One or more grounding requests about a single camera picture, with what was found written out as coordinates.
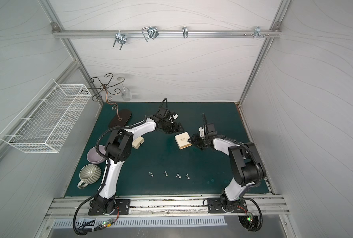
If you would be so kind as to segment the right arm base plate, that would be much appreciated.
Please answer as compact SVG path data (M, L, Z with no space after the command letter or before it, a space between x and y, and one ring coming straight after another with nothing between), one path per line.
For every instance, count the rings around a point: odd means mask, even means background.
M209 214L232 214L247 213L247 205L244 200L228 201L225 197L210 197L203 201L203 205L208 208Z

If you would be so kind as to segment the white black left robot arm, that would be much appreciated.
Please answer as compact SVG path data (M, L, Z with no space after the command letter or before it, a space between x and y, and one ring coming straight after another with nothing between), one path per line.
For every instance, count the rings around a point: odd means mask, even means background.
M166 134L184 131L181 123L176 122L177 118L176 112L160 107L154 115L145 116L136 124L113 127L99 137L96 152L105 159L106 167L98 192L93 197L92 208L105 215L116 210L116 185L120 171L131 154L133 141L153 131Z

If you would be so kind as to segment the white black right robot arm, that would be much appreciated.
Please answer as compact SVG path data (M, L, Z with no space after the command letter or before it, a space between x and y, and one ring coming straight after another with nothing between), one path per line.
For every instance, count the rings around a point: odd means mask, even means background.
M230 158L233 178L221 195L220 203L225 212L233 212L243 196L253 187L260 186L266 171L254 143L242 143L218 134L214 124L204 124L188 142L201 150L211 148Z

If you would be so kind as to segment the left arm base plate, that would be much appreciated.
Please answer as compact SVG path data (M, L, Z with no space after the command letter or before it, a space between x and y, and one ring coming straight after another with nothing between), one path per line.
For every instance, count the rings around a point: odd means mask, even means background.
M128 215L130 202L130 199L94 199L90 202L88 215Z

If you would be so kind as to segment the cream drawer jewelry box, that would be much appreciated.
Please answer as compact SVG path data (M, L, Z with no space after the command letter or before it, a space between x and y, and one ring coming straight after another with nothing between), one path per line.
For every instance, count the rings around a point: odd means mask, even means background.
M189 139L190 136L188 132L184 132L175 136L175 140L180 150L192 146L192 144L188 141Z

